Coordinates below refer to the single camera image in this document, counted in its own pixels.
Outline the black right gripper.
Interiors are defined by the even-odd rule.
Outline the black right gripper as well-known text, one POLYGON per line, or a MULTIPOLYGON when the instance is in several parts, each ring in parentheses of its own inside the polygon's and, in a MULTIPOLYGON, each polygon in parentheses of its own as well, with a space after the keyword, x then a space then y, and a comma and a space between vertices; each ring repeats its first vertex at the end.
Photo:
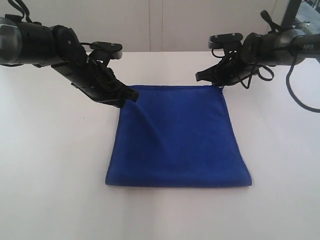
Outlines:
POLYGON ((212 82, 214 86, 233 86, 258 73, 260 66, 254 63, 247 64, 242 61, 239 52, 230 55, 228 60, 221 60, 215 66, 211 66, 195 74, 196 81, 212 82))

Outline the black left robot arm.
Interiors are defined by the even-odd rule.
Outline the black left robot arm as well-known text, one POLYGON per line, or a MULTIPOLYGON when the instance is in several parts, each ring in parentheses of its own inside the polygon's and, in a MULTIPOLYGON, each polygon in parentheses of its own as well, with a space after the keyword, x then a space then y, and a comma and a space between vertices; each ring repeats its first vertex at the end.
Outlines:
POLYGON ((122 108, 139 93, 122 83, 108 67, 122 57, 119 43, 80 42, 72 28, 52 27, 7 14, 0 19, 0 63, 6 67, 50 66, 96 103, 122 108))

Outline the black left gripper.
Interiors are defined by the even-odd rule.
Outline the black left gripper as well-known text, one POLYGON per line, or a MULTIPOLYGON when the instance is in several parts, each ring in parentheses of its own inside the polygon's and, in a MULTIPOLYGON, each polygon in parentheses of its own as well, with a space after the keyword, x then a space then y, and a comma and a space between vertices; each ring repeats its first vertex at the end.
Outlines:
POLYGON ((138 100, 139 93, 117 80, 113 70, 108 68, 109 62, 94 60, 89 55, 86 60, 84 65, 64 62, 51 67, 96 103, 121 109, 126 100, 138 100))

